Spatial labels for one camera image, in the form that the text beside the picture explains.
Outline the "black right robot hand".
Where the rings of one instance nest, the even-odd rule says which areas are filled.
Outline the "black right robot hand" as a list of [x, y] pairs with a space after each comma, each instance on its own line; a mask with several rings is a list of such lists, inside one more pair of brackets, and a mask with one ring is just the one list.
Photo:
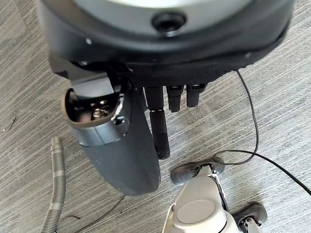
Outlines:
[[171, 112], [284, 39], [292, 0], [38, 0], [54, 74], [70, 81], [62, 114], [116, 190], [154, 192], [170, 156]]

